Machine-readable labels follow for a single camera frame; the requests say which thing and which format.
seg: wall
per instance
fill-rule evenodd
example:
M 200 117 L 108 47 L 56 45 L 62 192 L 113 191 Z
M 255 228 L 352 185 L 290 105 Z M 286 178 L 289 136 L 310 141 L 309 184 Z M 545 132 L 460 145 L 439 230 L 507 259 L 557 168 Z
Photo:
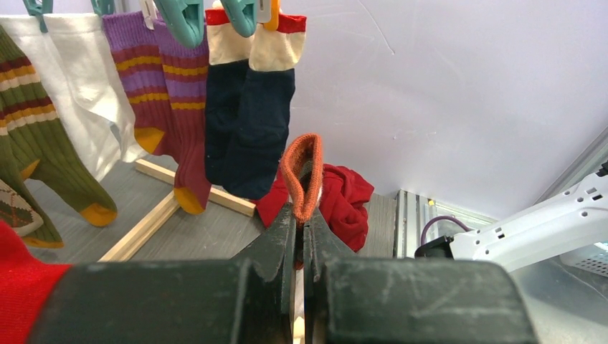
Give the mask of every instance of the wall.
M 55 12 L 91 11 L 69 3 Z M 292 138 L 320 133 L 326 161 L 380 194 L 404 188 L 507 216 L 608 127 L 608 1 L 282 5 L 308 16 Z

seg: hanging clip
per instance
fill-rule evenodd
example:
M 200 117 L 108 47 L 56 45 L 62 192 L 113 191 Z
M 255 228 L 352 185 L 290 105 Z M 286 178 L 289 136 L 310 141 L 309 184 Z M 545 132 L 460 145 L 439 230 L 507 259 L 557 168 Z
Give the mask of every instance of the hanging clip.
M 91 5 L 98 16 L 114 14 L 115 11 L 114 0 L 91 0 Z
M 270 22 L 270 18 L 272 18 L 272 14 L 270 12 L 270 2 L 272 0 L 258 0 L 257 6 L 257 22 L 258 23 L 268 23 Z
M 256 1 L 220 0 L 234 30 L 243 37 L 251 37 L 257 25 Z
M 35 16 L 40 22 L 40 31 L 47 33 L 47 25 L 44 23 L 43 14 L 53 12 L 53 0 L 42 0 L 42 4 L 38 4 L 36 0 L 23 0 L 25 9 L 30 16 Z
M 167 28 L 177 42 L 196 48 L 203 42 L 203 0 L 154 0 Z
M 143 23 L 150 30 L 154 30 L 153 21 L 158 18 L 156 15 L 156 5 L 153 0 L 139 0 L 141 13 L 143 14 Z
M 281 0 L 270 0 L 270 20 L 264 23 L 264 29 L 268 31 L 277 31 L 279 28 L 279 13 Z

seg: white robotic arm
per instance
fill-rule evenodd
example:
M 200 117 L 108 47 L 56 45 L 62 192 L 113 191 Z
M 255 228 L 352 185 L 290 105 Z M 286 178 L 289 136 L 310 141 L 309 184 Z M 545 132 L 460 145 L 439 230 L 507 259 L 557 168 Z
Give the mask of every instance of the white robotic arm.
M 447 238 L 444 245 L 449 242 L 454 259 L 495 262 L 511 272 L 606 241 L 607 173 L 608 163 L 600 172 L 588 175 L 567 191 L 492 226 L 456 234 Z

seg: gray wooden floor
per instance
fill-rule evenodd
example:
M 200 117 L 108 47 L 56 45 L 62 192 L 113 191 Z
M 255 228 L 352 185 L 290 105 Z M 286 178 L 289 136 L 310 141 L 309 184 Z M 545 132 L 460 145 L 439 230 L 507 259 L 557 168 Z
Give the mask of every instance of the gray wooden floor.
M 146 160 L 174 170 L 169 157 Z M 170 191 L 171 186 L 118 163 L 101 184 L 114 198 L 118 218 L 105 228 L 90 226 L 46 186 L 27 181 L 30 191 L 62 235 L 62 249 L 32 249 L 44 262 L 94 262 L 144 217 Z M 360 251 L 366 257 L 392 257 L 395 206 L 393 199 L 373 195 L 369 211 L 369 234 Z M 250 218 L 209 202 L 207 210 L 192 216 L 178 210 L 137 252 L 133 260 L 230 258 L 248 245 L 264 226 Z

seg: red cloth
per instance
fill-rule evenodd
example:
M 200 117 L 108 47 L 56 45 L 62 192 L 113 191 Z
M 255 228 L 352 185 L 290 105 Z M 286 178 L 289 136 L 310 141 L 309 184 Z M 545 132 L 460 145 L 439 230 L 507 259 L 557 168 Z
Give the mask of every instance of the red cloth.
M 365 245 L 369 230 L 367 210 L 374 187 L 357 172 L 344 166 L 323 164 L 323 191 L 319 210 L 331 231 L 348 247 L 357 252 Z M 256 204 L 262 222 L 269 227 L 288 200 L 288 190 L 281 173 L 268 195 Z
M 71 266 L 32 257 L 15 231 L 0 221 L 0 343 L 25 343 L 55 283 Z

